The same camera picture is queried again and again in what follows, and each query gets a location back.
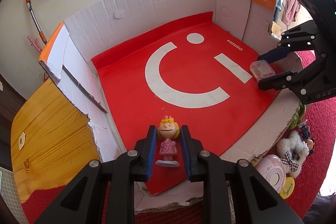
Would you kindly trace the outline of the red knitted table mat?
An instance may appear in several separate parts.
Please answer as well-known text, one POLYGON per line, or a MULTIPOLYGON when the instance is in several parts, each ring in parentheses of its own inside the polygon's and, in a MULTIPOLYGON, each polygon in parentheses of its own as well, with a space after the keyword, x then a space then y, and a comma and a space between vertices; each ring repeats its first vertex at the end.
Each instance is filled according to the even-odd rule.
MULTIPOLYGON (((24 146, 25 155, 17 164, 18 176, 28 181, 18 183, 23 212, 33 223, 86 163, 97 159, 93 137, 85 116, 63 97, 51 82, 43 84, 27 102, 25 115, 31 106, 44 106, 52 111, 51 118, 39 113, 26 118, 29 125, 24 146)), ((318 194, 325 180, 335 145, 335 99, 317 102, 305 113, 306 135, 310 137, 312 153, 295 179, 293 193, 286 200, 301 217, 315 223, 326 214, 334 194, 318 194)))

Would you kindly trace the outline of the small wooden tag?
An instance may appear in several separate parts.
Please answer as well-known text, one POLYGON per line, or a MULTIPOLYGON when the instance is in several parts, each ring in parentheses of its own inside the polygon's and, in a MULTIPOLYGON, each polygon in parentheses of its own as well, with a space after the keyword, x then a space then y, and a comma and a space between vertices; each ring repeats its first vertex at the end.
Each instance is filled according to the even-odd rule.
POLYGON ((18 140, 18 147, 19 147, 20 151, 25 146, 25 143, 26 143, 26 133, 22 132, 21 135, 19 136, 19 140, 18 140))

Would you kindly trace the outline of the yellow bottle cap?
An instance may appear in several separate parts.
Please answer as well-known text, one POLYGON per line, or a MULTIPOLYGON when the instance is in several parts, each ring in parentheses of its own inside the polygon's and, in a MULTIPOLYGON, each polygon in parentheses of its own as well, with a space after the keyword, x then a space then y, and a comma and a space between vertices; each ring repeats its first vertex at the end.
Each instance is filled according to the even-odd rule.
POLYGON ((292 177, 287 177, 285 179, 284 186, 280 190, 279 195, 282 197, 283 200, 286 200, 290 197, 290 195, 293 193, 295 187, 295 180, 292 177))

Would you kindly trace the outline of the pink round compact case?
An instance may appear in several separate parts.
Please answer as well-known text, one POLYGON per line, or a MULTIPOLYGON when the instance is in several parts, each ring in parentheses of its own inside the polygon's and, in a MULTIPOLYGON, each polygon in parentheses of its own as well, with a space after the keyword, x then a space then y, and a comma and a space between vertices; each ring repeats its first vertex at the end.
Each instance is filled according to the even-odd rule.
POLYGON ((277 193, 281 192, 285 184, 286 173, 284 165, 278 156, 264 156, 255 168, 277 193))

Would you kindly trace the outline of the pink hanger stick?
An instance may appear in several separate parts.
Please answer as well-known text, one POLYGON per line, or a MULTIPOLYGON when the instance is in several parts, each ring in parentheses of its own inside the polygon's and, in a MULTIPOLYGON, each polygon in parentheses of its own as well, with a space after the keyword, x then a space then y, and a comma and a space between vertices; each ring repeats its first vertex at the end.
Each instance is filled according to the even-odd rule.
POLYGON ((27 36, 31 46, 33 46, 39 53, 42 53, 42 48, 38 43, 38 39, 33 39, 31 36, 27 36))

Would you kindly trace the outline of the red Miniso paper bag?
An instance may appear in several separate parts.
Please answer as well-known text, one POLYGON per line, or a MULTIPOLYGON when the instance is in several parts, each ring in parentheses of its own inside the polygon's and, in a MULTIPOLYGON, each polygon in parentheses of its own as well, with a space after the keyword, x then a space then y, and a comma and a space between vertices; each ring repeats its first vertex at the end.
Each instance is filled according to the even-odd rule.
POLYGON ((92 59, 127 149, 165 117, 221 155, 277 96, 262 91, 249 67, 257 52, 205 12, 174 20, 92 59))

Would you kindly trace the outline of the dark blue boy figurine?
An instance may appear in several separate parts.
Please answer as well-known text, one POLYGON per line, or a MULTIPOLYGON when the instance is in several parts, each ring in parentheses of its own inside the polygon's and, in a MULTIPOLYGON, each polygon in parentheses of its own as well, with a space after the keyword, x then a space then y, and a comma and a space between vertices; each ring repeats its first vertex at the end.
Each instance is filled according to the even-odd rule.
POLYGON ((315 139, 311 137, 310 127, 306 123, 307 119, 298 125, 298 129, 303 141, 307 144, 309 155, 312 155, 314 152, 315 139))

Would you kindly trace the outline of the wooden table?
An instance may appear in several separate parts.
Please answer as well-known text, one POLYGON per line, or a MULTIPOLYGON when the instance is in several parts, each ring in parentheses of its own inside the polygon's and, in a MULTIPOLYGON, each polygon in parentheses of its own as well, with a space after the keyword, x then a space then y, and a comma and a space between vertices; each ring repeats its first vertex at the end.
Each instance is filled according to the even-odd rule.
POLYGON ((11 162, 21 202, 36 190, 68 184, 99 154, 89 119, 47 80, 17 112, 11 128, 11 162), (20 151, 19 136, 26 133, 20 151))

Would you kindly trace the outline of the white fluffy star plush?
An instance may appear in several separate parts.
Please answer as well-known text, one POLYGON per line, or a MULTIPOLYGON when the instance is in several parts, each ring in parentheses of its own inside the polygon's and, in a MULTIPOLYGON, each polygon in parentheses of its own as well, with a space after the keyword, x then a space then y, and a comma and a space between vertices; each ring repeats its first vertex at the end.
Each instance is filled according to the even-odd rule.
POLYGON ((286 175, 292 178, 298 177, 302 165, 310 153, 307 143, 301 139, 297 131, 292 131, 288 138, 280 139, 277 142, 276 148, 286 175))

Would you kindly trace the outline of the pink curtain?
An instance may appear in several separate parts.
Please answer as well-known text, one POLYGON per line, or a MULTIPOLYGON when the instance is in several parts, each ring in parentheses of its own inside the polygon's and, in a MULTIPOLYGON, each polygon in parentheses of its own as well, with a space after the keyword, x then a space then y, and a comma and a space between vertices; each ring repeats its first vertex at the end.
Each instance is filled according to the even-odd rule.
POLYGON ((287 26, 295 22, 300 8, 301 4, 298 0, 286 0, 285 11, 282 13, 282 22, 287 26))

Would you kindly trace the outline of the white orange cardboard box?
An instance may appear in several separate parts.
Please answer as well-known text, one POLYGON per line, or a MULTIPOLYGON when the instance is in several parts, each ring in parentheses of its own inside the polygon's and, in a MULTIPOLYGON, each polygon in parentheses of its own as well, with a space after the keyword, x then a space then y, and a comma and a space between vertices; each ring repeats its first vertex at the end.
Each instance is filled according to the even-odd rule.
MULTIPOLYGON (((91 59, 147 31, 187 16, 213 12, 213 21, 258 54, 278 43, 270 34, 278 0, 99 0, 61 22, 39 56, 39 63, 56 87, 88 117, 99 159, 117 159, 126 148, 107 107, 102 84, 91 59)), ((257 164, 288 129, 299 99, 281 91, 252 127, 220 157, 257 164)), ((187 206, 199 198, 200 186, 179 182, 163 194, 136 185, 135 211, 187 206)))

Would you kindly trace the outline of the green knitted yarn toy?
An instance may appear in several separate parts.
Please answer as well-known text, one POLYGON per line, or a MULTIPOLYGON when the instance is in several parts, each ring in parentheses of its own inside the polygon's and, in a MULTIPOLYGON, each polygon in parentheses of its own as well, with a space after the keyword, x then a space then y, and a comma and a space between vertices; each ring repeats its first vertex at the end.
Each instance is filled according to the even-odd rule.
POLYGON ((296 113, 291 119, 291 122, 289 124, 289 129, 294 129, 295 127, 297 127, 301 123, 302 118, 305 115, 305 113, 306 113, 306 105, 300 102, 299 108, 297 109, 296 113))

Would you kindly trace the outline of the small clear plastic box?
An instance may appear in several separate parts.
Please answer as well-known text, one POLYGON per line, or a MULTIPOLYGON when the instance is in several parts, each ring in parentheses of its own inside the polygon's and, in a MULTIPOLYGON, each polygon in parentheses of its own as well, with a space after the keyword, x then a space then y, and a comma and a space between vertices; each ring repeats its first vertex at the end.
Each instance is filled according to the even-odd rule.
POLYGON ((252 62, 249 69, 257 82, 276 74, 273 68, 265 60, 252 62))

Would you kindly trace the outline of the blonde girl pink dress figurine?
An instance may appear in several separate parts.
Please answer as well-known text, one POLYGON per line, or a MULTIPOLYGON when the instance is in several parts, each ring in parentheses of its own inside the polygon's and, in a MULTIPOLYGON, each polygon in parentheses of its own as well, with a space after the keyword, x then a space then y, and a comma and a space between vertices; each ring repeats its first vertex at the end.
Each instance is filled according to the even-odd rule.
POLYGON ((175 160, 178 154, 177 142, 175 139, 179 137, 180 127, 172 116, 167 116, 160 121, 157 129, 157 135, 162 139, 159 147, 159 160, 155 162, 157 166, 177 168, 179 162, 175 160))

